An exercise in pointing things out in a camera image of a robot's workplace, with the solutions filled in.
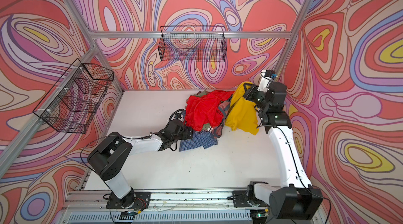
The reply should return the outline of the aluminium frame horizontal bar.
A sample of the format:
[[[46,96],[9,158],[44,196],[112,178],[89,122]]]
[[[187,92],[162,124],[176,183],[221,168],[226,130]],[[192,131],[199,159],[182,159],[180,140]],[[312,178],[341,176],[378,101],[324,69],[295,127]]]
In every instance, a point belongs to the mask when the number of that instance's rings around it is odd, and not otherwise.
[[[253,38],[278,38],[289,39],[292,33],[286,31],[258,31],[258,32],[218,32],[218,31],[180,31],[180,32],[157,32],[157,31],[92,31],[89,32],[90,36],[94,39],[106,39],[106,38],[131,38],[131,39],[155,39],[159,38],[163,34],[174,35],[184,34],[187,36],[198,35],[217,35],[223,34],[225,38],[229,39],[253,39]]]

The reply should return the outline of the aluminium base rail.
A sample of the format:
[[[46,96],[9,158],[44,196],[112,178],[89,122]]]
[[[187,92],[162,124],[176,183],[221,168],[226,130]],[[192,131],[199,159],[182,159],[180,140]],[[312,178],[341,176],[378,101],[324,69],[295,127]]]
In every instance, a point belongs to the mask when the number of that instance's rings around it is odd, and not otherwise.
[[[232,196],[243,187],[150,189],[146,209],[134,217],[123,209],[108,209],[108,190],[69,193],[55,224],[302,224],[276,219],[265,207],[237,208]]]

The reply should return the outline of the yellow cloth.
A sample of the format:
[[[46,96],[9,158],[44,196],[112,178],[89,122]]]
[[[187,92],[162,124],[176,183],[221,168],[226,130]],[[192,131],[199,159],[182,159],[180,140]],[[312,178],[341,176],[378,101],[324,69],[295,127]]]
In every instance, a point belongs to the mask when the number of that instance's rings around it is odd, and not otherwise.
[[[257,135],[259,132],[257,114],[255,111],[255,103],[246,100],[243,95],[246,93],[244,84],[247,84],[247,90],[251,88],[251,82],[241,83],[235,90],[231,102],[230,109],[225,121],[225,125],[231,130],[243,130],[247,133]]]

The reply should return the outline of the aluminium frame corner post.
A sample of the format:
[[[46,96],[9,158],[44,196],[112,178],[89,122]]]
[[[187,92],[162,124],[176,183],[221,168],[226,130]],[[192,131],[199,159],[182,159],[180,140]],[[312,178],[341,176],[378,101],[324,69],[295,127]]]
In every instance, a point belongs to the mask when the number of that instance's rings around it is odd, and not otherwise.
[[[287,42],[284,44],[284,48],[281,52],[281,54],[278,57],[277,63],[275,65],[275,72],[277,74],[277,79],[281,75],[282,71],[285,68],[285,65],[287,64],[288,57],[292,54],[292,49],[297,43],[299,31],[302,27],[302,24],[313,4],[314,0],[303,0],[301,4],[301,8],[299,13],[297,14],[296,20],[293,24],[292,30],[291,30],[291,36],[287,40]]]

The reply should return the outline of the pink cloth with grey trim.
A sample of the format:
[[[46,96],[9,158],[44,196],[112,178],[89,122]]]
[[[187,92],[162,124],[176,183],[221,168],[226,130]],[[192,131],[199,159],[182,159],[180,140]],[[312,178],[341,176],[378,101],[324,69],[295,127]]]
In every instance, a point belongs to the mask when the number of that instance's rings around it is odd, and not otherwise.
[[[215,139],[218,139],[222,136],[222,130],[225,126],[226,119],[231,111],[231,101],[232,101],[232,97],[230,97],[230,99],[228,99],[226,101],[223,101],[218,106],[218,110],[219,110],[220,114],[222,115],[222,120],[218,126],[214,127],[211,130],[211,133]]]

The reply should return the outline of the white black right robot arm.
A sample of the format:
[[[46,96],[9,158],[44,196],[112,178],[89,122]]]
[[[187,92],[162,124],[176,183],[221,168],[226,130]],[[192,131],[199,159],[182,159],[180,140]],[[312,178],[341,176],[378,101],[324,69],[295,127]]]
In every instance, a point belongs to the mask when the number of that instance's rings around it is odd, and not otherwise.
[[[266,204],[276,219],[311,220],[324,197],[320,189],[312,186],[299,160],[291,120],[283,109],[287,87],[280,82],[269,82],[266,90],[250,83],[243,84],[242,88],[243,98],[254,103],[261,125],[277,153],[280,188],[266,182],[250,182],[243,195],[233,196],[235,207],[239,207],[245,197],[252,207]]]

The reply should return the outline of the blue checked cloth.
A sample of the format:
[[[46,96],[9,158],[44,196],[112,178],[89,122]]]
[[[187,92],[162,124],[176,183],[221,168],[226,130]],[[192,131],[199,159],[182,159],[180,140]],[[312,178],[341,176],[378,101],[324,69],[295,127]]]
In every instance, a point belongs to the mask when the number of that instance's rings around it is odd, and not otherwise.
[[[179,152],[197,149],[203,147],[204,149],[210,148],[218,144],[218,140],[211,132],[193,132],[193,138],[190,140],[182,140],[179,146]]]

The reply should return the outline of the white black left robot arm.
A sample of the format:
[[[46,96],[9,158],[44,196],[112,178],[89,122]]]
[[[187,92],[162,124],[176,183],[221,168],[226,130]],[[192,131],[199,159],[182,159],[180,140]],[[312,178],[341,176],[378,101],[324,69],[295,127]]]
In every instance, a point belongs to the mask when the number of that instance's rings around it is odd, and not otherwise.
[[[122,172],[122,167],[129,156],[161,152],[169,149],[175,151],[177,142],[191,140],[193,129],[179,119],[169,121],[158,132],[147,136],[129,137],[113,132],[89,154],[87,161],[94,172],[111,190],[108,209],[148,208],[143,196],[137,196]]]

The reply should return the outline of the red cloth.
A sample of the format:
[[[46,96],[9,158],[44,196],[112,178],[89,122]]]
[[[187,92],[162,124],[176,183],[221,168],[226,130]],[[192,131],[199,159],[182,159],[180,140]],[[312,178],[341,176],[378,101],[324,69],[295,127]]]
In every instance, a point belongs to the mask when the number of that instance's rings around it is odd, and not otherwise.
[[[187,126],[198,132],[203,130],[205,124],[217,127],[224,117],[219,106],[230,99],[233,93],[234,91],[214,90],[201,97],[191,95],[187,100],[184,117]]]

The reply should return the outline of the aluminium frame left post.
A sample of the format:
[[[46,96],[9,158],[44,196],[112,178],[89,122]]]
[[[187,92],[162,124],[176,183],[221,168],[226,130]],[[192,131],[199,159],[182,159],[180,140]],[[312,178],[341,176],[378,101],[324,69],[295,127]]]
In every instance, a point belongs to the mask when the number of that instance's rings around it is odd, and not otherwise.
[[[93,50],[93,52],[90,53],[91,56],[88,59],[86,59],[86,61],[91,61],[91,57],[97,56],[98,61],[100,62],[100,64],[103,67],[112,70],[112,67],[109,64],[106,56],[104,55],[104,53],[101,51],[100,47],[98,46],[96,39],[92,37],[92,34],[91,34],[92,30],[88,27],[88,24],[86,23],[81,11],[77,7],[75,1],[74,0],[63,0],[63,2],[65,3],[66,9],[68,10],[69,14],[72,15],[72,17],[74,18],[76,24],[78,25],[80,31],[82,32],[82,34],[84,36],[84,38],[89,43],[90,48]]]

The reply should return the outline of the aluminium frame left lower beam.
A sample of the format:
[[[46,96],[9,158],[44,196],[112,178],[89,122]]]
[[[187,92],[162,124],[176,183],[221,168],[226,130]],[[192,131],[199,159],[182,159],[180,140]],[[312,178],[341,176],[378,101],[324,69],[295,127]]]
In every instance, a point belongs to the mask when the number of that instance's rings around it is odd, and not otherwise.
[[[90,49],[80,59],[70,65],[70,67],[61,75],[59,80],[51,88],[51,93],[45,96],[45,102],[43,102],[42,110],[46,109],[48,105],[55,99],[60,91],[65,87],[68,81],[72,78],[76,72],[78,65],[91,61],[96,53],[95,46],[92,45]],[[16,137],[4,148],[1,153],[1,177],[7,173],[11,165],[16,161],[18,156],[24,150],[26,145],[30,142],[33,136],[38,132],[39,128],[44,124],[39,116],[32,114],[29,117],[28,122],[24,125],[23,129],[16,135]]]

